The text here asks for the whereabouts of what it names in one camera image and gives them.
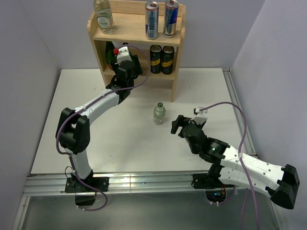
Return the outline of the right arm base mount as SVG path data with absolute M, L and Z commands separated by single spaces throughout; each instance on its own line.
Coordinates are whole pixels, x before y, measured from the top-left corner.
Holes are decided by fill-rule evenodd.
M 224 184 L 218 178 L 209 177 L 207 173 L 194 173 L 191 186 L 194 189 L 203 189 L 211 205 L 222 204 L 236 193 L 233 185 Z

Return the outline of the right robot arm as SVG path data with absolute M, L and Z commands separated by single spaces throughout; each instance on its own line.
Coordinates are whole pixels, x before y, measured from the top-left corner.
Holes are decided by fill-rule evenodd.
M 264 194 L 276 205 L 294 209 L 300 181 L 292 165 L 261 161 L 221 140 L 205 135 L 203 125 L 179 115 L 172 121 L 171 134 L 184 138 L 191 152 L 211 164 L 207 173 L 193 175 L 195 189 L 239 186 Z

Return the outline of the clear bottle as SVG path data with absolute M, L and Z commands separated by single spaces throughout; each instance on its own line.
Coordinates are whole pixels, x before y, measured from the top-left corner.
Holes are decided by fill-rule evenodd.
M 164 122 L 165 115 L 166 115 L 166 109 L 165 109 L 163 103 L 159 102 L 157 104 L 157 106 L 153 110 L 153 116 L 154 116 L 153 117 L 153 119 L 154 119 L 153 121 L 156 124 L 160 125 L 160 124 L 162 124 Z
M 94 0 L 94 12 L 100 30 L 105 34 L 110 34 L 114 29 L 111 5 L 108 0 Z

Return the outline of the Red Bull can front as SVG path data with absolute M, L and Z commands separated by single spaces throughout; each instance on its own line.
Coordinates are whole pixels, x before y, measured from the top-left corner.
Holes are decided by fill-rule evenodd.
M 158 37 L 159 4 L 148 1 L 145 4 L 145 34 L 150 40 Z

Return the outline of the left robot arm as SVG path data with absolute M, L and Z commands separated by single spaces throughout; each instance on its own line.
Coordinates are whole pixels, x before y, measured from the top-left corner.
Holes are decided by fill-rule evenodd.
M 90 126 L 130 95 L 135 87 L 134 81 L 141 73 L 138 56 L 126 57 L 118 62 L 114 77 L 99 96 L 76 109 L 62 110 L 56 132 L 56 147 L 65 149 L 59 153 L 68 155 L 72 167 L 71 179 L 82 191 L 96 190 L 98 187 L 86 153 L 91 139 Z

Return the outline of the red bull can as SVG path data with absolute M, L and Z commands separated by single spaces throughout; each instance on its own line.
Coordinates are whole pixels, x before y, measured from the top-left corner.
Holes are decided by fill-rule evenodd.
M 159 4 L 148 1 L 145 4 L 145 34 L 150 40 L 158 37 Z
M 179 3 L 176 0 L 165 2 L 164 36 L 173 37 L 176 33 Z

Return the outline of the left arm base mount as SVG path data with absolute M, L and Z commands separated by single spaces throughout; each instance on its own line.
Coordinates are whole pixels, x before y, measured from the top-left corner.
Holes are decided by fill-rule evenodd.
M 101 192 L 107 192 L 109 185 L 108 177 L 92 177 L 85 183 Z M 67 178 L 65 190 L 66 194 L 75 194 L 75 204 L 78 206 L 92 206 L 96 200 L 97 191 L 89 188 L 72 174 Z

